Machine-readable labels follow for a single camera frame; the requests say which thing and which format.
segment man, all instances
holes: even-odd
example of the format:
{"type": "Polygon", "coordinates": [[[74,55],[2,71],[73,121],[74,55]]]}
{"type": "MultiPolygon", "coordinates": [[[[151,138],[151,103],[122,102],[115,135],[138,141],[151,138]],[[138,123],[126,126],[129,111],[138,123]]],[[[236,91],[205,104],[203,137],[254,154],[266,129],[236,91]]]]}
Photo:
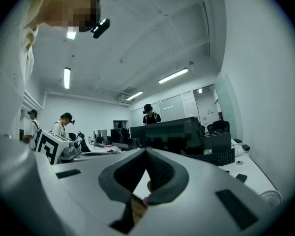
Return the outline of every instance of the man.
{"type": "Polygon", "coordinates": [[[5,116],[0,118],[0,134],[18,139],[21,105],[34,64],[32,45],[38,26],[89,31],[98,24],[100,11],[99,0],[16,3],[0,26],[0,116],[5,116]]]}
{"type": "Polygon", "coordinates": [[[35,140],[37,137],[37,132],[39,131],[39,124],[37,121],[37,110],[33,109],[30,112],[28,112],[30,119],[32,122],[30,123],[29,126],[29,134],[23,136],[23,140],[29,142],[29,147],[31,150],[35,151],[36,150],[36,144],[35,140]]]}
{"type": "Polygon", "coordinates": [[[66,138],[64,126],[67,126],[69,123],[74,124],[74,122],[75,120],[72,121],[72,115],[70,113],[64,113],[62,116],[60,116],[59,121],[54,123],[51,132],[63,138],[66,138]]]}
{"type": "Polygon", "coordinates": [[[153,107],[151,106],[151,104],[146,104],[144,106],[143,113],[146,114],[143,117],[144,125],[161,122],[161,116],[153,111],[153,107]]]}

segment ceiling light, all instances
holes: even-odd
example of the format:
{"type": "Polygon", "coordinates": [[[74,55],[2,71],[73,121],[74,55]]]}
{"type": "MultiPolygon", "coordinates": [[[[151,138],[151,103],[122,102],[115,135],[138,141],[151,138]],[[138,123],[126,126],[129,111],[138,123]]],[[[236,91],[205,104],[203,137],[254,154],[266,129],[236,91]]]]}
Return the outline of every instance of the ceiling light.
{"type": "Polygon", "coordinates": [[[188,72],[187,68],[185,68],[185,69],[183,69],[183,70],[181,70],[181,71],[179,71],[177,73],[174,73],[174,74],[172,74],[172,75],[170,75],[170,76],[168,76],[168,77],[166,77],[166,78],[164,78],[164,79],[162,79],[162,80],[160,80],[158,82],[159,82],[159,84],[162,84],[162,83],[164,83],[164,82],[166,82],[168,80],[171,80],[171,79],[173,79],[173,78],[175,78],[175,77],[177,77],[177,76],[179,76],[181,74],[184,74],[186,72],[188,72]]]}
{"type": "MultiPolygon", "coordinates": [[[[170,107],[167,107],[167,108],[173,108],[173,107],[174,107],[174,106],[170,106],[170,107]]],[[[167,108],[163,108],[163,110],[164,110],[164,109],[167,109],[167,108]]]]}
{"type": "Polygon", "coordinates": [[[66,67],[64,69],[64,74],[63,74],[63,82],[64,82],[65,89],[70,88],[70,74],[71,74],[71,69],[66,67]]]}
{"type": "Polygon", "coordinates": [[[76,35],[77,33],[76,32],[67,32],[67,38],[68,39],[72,39],[72,40],[74,40],[75,39],[75,35],[76,35]]]}
{"type": "Polygon", "coordinates": [[[140,94],[142,94],[142,93],[143,93],[143,92],[140,91],[140,92],[136,93],[135,95],[129,97],[127,100],[132,100],[132,99],[134,99],[135,97],[137,97],[138,95],[140,95],[140,94]]]}

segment hand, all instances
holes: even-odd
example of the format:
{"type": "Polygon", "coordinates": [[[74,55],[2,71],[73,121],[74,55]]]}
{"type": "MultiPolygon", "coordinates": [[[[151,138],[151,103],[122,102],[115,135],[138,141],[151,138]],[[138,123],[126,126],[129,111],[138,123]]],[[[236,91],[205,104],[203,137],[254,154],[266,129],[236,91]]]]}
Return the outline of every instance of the hand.
{"type": "MultiPolygon", "coordinates": [[[[147,188],[150,192],[152,192],[151,181],[147,182],[147,188]]],[[[148,197],[143,198],[143,204],[148,206],[148,197]]]]}

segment office chair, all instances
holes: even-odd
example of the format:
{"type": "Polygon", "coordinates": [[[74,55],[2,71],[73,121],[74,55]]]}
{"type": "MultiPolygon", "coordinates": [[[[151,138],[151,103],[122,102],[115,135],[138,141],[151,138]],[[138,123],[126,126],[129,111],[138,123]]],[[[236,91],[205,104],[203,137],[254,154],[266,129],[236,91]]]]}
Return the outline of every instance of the office chair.
{"type": "Polygon", "coordinates": [[[206,128],[207,128],[208,133],[209,133],[210,135],[213,135],[213,134],[214,134],[214,131],[213,131],[213,124],[208,125],[206,128]]]}
{"type": "Polygon", "coordinates": [[[200,126],[200,131],[201,131],[201,136],[206,135],[206,127],[204,127],[203,125],[200,126]]]}
{"type": "Polygon", "coordinates": [[[77,139],[77,136],[76,136],[76,134],[74,134],[74,133],[69,133],[69,138],[70,138],[72,141],[75,141],[75,139],[77,139]]]}
{"type": "Polygon", "coordinates": [[[230,123],[224,120],[217,120],[212,124],[213,133],[230,132],[230,123]]]}

